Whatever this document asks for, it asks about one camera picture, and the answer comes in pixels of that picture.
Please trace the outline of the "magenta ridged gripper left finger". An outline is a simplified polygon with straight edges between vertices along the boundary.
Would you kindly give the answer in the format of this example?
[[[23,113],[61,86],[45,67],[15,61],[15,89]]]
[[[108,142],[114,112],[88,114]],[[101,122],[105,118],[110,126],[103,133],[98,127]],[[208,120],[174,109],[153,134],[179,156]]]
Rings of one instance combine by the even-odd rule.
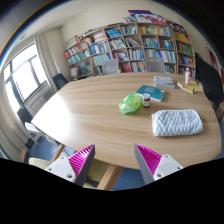
[[[46,171],[67,181],[83,186],[95,156],[95,145],[92,144],[69,157],[60,156]]]

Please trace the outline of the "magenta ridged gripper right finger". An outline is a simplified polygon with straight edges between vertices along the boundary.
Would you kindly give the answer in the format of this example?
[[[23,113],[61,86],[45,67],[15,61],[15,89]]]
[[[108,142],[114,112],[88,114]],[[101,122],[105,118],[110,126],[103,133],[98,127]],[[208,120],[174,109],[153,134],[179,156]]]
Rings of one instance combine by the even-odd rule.
[[[150,184],[182,169],[170,155],[160,155],[145,146],[135,144],[134,155],[145,184]]]

